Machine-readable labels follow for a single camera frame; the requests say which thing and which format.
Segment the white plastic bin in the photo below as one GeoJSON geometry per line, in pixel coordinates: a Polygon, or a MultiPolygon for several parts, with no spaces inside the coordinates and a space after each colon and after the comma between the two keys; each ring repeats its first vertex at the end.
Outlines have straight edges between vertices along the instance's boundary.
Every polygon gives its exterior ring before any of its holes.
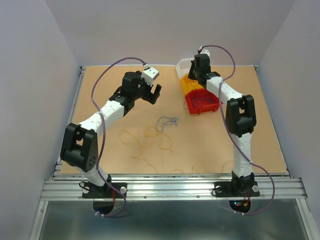
{"type": "Polygon", "coordinates": [[[175,69],[178,75],[178,78],[181,79],[182,77],[184,77],[185,75],[187,75],[190,71],[191,68],[191,61],[193,60],[193,58],[184,58],[181,59],[176,65],[175,65],[175,69]]]}

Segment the yellow plastic bin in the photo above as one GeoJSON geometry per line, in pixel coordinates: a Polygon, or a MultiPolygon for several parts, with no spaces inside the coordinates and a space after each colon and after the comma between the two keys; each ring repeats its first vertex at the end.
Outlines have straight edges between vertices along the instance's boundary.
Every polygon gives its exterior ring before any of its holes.
{"type": "Polygon", "coordinates": [[[188,77],[188,74],[185,74],[181,79],[180,79],[180,84],[182,87],[182,92],[183,95],[186,96],[193,90],[200,90],[203,89],[204,87],[198,83],[198,81],[190,79],[188,77]]]}

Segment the red plastic bin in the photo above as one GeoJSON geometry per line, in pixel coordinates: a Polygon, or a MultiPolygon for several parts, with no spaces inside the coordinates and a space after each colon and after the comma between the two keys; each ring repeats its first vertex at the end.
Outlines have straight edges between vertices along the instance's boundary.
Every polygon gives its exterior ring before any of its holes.
{"type": "Polygon", "coordinates": [[[185,100],[191,115],[216,112],[220,108],[218,97],[204,88],[190,91],[185,100]]]}

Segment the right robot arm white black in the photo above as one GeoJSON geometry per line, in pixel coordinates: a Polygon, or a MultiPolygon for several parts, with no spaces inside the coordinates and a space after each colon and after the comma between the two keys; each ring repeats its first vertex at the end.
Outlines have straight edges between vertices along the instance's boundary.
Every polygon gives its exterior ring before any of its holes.
{"type": "Polygon", "coordinates": [[[230,181],[214,183],[212,194],[218,198],[243,197],[256,184],[252,169],[251,138],[257,124],[255,102],[251,95],[243,95],[211,71],[210,57],[199,53],[191,61],[188,77],[196,80],[226,106],[224,124],[233,143],[233,170],[230,181]]]}

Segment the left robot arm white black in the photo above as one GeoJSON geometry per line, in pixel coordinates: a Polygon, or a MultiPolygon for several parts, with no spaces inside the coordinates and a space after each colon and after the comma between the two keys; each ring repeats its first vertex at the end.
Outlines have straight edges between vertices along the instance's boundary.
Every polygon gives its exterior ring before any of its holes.
{"type": "Polygon", "coordinates": [[[142,99],[155,104],[160,96],[161,85],[154,87],[159,71],[149,67],[144,71],[126,72],[122,84],[105,105],[88,119],[69,123],[64,131],[60,159],[78,169],[87,178],[80,185],[84,198],[105,198],[111,193],[111,176],[100,169],[101,151],[98,138],[106,136],[107,128],[124,117],[142,99]]]}

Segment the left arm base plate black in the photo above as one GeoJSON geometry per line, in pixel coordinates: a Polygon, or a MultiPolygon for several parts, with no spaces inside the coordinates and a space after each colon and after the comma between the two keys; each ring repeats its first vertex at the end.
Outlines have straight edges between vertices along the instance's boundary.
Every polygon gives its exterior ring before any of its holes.
{"type": "Polygon", "coordinates": [[[83,199],[117,199],[122,198],[121,194],[127,195],[127,184],[125,182],[114,182],[114,190],[107,184],[96,186],[87,181],[81,181],[79,187],[82,189],[83,199]]]}

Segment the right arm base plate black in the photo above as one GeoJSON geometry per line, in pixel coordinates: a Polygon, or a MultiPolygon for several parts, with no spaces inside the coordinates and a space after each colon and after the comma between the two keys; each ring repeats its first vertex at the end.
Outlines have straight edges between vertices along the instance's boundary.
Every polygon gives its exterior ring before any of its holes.
{"type": "Polygon", "coordinates": [[[259,197],[261,195],[256,182],[254,184],[237,185],[231,181],[215,182],[212,194],[217,198],[259,197]]]}

